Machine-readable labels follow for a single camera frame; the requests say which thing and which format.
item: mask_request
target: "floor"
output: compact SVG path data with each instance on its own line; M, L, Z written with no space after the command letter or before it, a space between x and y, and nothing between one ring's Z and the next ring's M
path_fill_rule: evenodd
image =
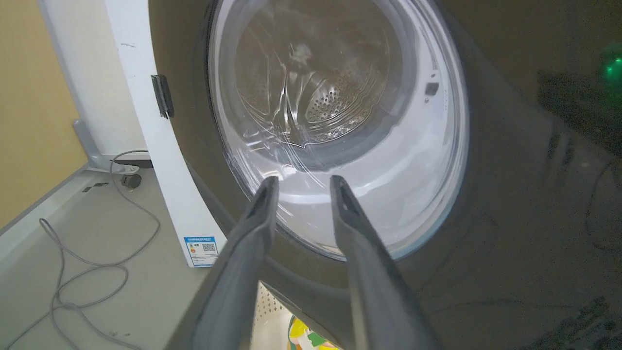
M137 189L127 192L122 188L129 198L161 220L161 231L145 250L125 264L129 270L126 286L84 313L102 332L141 349L158 350L166 347L208 269L186 266L156 175L152 170L142 170L141 176L142 184ZM109 182L109 177L97 174L91 182ZM124 258L140 247L155 228L151 218L122 200L112 184L79 192L48 220L63 243L96 262ZM58 249L40 227L21 245L26 247L21 247L17 258L0 260L2 346L47 311L60 268ZM86 266L67 257L65 276L73 276ZM113 291L122 277L113 269L89 273L63 292L64 299L76 304L93 301ZM58 310L55 315L63 331L81 349L113 347L88 329L76 313ZM68 348L45 319L11 349Z

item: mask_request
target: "power cord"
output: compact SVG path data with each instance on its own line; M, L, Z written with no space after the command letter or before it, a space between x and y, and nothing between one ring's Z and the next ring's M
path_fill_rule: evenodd
M120 346L124 346L124 347L126 347L128 349L142 350L141 348L139 348L136 345L133 345L133 344L130 344L130 343L118 340L118 339L116 339L116 338L114 338L112 336L109 336L109 335L105 334L104 332L100 331L99 329L97 329L97 327L95 327L93 325L93 323L91 323L91 321L89 321L89 319L82 312L82 309L87 308L89 306L97 305L97 304L101 303L102 301L108 300L112 296L114 296L115 294L119 293L119 291L123 288L123 286L126 284L126 282L128 281L128 278L129 278L128 268L123 266L123 264L126 263L127 261L129 261L130 259L132 259L133 257L135 257L143 249L145 249L145 247L148 246L149 243L151 243L151 241L156 237L157 233L160 231L160 227L161 227L160 220L152 212L150 212L149 210L141 207L139 204L135 203L130 198L128 198L121 191L119 186L114 181L114 177L113 177L113 164L119 157L124 156L125 154L142 153L142 152L147 153L147 151L144 151L144 150L136 150L136 151L127 151L127 152L123 152L121 154L118 154L110 162L110 168L108 169L108 172L109 172L110 177L112 179L112 183L114 185L114 188L117 190L117 192L119 192L121 197L123 197L123 199L125 199L126 201L130 202L133 206L135 206L138 209L140 209L143 212L145 212L147 215L151 216L151 218L156 222L157 227L155 228L154 233L151 235L151 237L149 237L149 239L147 239L147 241L140 248L138 248L134 253L130 254L128 257L126 257L126 258L124 258L124 259L122 259L122 260L120 260L118 262L113 262L113 263L96 263L96 262L91 262L91 261L89 261L87 259L84 259L84 258L80 257L79 255L77 255L76 253L72 252L69 248L67 248L67 246L65 246L61 242L60 237L58 236L56 231L54 231L54 228L52 227L52 225L50 225L50 223L47 220L43 219L43 218L39 219L39 224L41 225L41 227L43 227L43 229L45 230L45 233L52 239L54 244L56 244L56 246L58 247L58 250L60 252L60 271L58 272L58 280L56 281L56 289L54 291L54 294L52 295L52 300L50 300L50 309L49 309L49 311L46 312L45 314L41 315L41 317L39 317L36 321L34 321L32 324L30 324L30 326L26 327L26 329L24 329L23 332L21 332L20 335L15 337L15 339L13 339L5 347L5 350L8 350L18 340L20 340L23 336L25 336L32 328L34 328L34 326L39 324L39 322L41 322L43 319L45 319L48 316L50 316L50 320L52 322L52 326L54 327L54 330L56 330L56 333L58 333L58 335L73 350L80 350L80 348L78 348L78 346L76 346L76 344L74 344L73 341L71 341L71 339L69 339L69 337L58 327L56 319L54 318L54 311L57 310L57 309L60 309L60 308L64 308L64 309L68 309L68 310L73 310L73 311L77 312L82 317L82 319L84 319L84 322L86 323L86 325L89 326L95 333L97 333L98 336L104 338L105 340L107 340L107 341L109 341L111 343L115 343L115 344L120 345ZM65 273L65 252L69 253L69 255L73 256L74 258L78 259L79 261L91 265L91 267L87 268L85 271L82 271L82 272L78 273L77 275L69 278L67 281L63 282L63 275ZM91 303L86 303L86 304L83 304L83 305L76 305L76 304L73 304L73 303L64 302L61 299L60 293L73 280L76 280L78 277L86 275L89 272L92 272L92 271L95 271L95 270L99 270L100 268L118 268L119 270L121 270L121 271L123 271L125 273L125 277L123 278L123 281L117 287L117 289L115 289L112 293L110 293L110 294L108 294L108 295L104 296L103 298L100 298L100 299L98 299L96 301L92 301Z
M617 158L613 158L612 160L610 160L604 167L603 169L600 171L600 173L598 173L598 176L596 177L596 180L594 180L594 186L592 187L592 191L590 193L590 200L588 201L587 204L587 209L585 211L585 233L590 236L593 237L592 235L592 228L590 227L590 217L592 216L592 207L594 206L594 201L596 199L596 192L598 190L598 184L600 183L602 177L606 174L607 169L609 169L611 171L612 176L614 177L614 180L617 180L616 178L616 174L613 171L613 166L615 165L615 162L617 162ZM594 248L598 249L598 250L603 250L603 251L619 251L620 250L620 246L616 245L614 247L604 247L598 243L596 243L595 241L592 242L592 246L594 246Z

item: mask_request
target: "metal bracket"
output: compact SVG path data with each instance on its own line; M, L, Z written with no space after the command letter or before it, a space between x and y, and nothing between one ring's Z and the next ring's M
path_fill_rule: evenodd
M97 148L95 140L90 131L86 127L86 123L82 119L76 119L73 121L73 130L78 135L78 139L82 144L82 148L88 158L88 169L92 171L99 171L102 173L108 173L110 171L109 159L106 159ZM132 175L136 174L140 170L137 166L129 166L118 163L113 163L113 174Z

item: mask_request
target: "washing machine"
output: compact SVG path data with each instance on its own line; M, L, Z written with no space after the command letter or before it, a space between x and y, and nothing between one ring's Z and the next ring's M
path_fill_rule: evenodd
M149 17L203 200L226 234L279 178L261 280L339 347L333 174L448 349L518 348L621 301L619 157L521 95L442 4L151 0Z

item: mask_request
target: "black hinge plate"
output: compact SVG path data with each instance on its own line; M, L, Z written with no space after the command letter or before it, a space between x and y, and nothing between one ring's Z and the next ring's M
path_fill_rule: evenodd
M152 75L151 82L154 84L155 99L160 108L160 115L166 119L175 116L173 109L173 99L170 96L169 83L164 75Z

